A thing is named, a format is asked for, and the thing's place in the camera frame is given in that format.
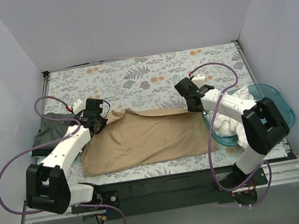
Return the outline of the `tan t shirt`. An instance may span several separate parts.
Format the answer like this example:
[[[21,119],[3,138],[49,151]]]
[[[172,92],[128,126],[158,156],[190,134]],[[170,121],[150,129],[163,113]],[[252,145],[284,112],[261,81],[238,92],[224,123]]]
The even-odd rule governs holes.
[[[201,113],[182,108],[111,111],[107,126],[85,146],[83,174],[99,176],[205,154],[208,133]]]

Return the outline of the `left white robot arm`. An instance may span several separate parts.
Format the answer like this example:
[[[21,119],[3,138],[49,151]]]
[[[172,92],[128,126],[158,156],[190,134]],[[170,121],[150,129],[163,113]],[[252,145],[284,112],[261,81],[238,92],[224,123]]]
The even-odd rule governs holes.
[[[102,116],[103,99],[76,100],[75,119],[66,131],[67,139],[60,141],[39,165],[31,164],[26,171],[26,204],[28,208],[63,214],[69,207],[83,203],[89,210],[98,210],[102,196],[90,184],[68,184],[66,173],[84,146],[107,124]]]

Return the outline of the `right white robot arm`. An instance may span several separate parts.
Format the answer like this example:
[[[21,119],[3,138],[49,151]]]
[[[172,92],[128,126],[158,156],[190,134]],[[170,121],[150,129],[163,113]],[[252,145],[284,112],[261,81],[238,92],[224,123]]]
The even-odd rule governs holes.
[[[248,147],[232,165],[232,171],[223,180],[215,181],[220,190],[248,186],[266,155],[290,132],[280,110],[269,98],[243,100],[222,94],[207,84],[197,87],[188,77],[174,87],[186,100],[190,112],[213,111],[214,116],[222,114],[243,125]]]

